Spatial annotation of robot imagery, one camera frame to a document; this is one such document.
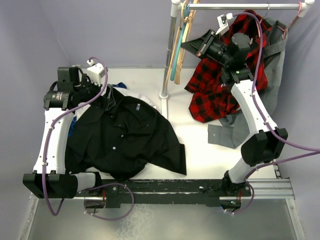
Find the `black button shirt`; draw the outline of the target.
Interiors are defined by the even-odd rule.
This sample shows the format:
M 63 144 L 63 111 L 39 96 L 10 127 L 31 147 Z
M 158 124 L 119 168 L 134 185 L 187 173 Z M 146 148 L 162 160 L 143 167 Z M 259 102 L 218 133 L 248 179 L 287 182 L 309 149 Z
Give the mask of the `black button shirt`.
M 171 123 L 144 100 L 116 89 L 112 96 L 110 109 L 90 106 L 75 122 L 65 149 L 66 172 L 94 167 L 127 180 L 152 164 L 186 175 L 185 146 Z

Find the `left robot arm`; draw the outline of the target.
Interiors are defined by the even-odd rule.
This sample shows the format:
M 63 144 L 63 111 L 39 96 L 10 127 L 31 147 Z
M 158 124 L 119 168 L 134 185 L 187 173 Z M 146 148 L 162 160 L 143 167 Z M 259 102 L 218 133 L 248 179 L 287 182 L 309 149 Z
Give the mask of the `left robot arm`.
M 98 172 L 66 171 L 65 152 L 70 126 L 81 104 L 94 99 L 100 107 L 105 69 L 100 63 L 92 63 L 86 70 L 77 66 L 60 67 L 57 81 L 49 88 L 43 99 L 45 125 L 38 158 L 32 173 L 23 176 L 22 183 L 37 198 L 72 199 L 86 190 L 91 196 L 103 191 Z

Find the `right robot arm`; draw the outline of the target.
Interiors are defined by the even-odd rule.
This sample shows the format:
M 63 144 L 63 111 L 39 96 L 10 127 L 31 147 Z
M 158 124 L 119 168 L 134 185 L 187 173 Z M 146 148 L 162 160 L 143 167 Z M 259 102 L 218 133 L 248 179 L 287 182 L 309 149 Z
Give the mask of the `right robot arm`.
M 202 37 L 183 42 L 181 47 L 197 56 L 208 57 L 222 64 L 221 78 L 242 110 L 249 128 L 249 139 L 241 146 L 241 159 L 224 174 L 220 189 L 228 196 L 245 187 L 246 176 L 255 168 L 277 159 L 287 139 L 285 128 L 278 128 L 268 114 L 254 83 L 254 77 L 246 64 L 250 38 L 235 33 L 225 44 L 213 30 Z

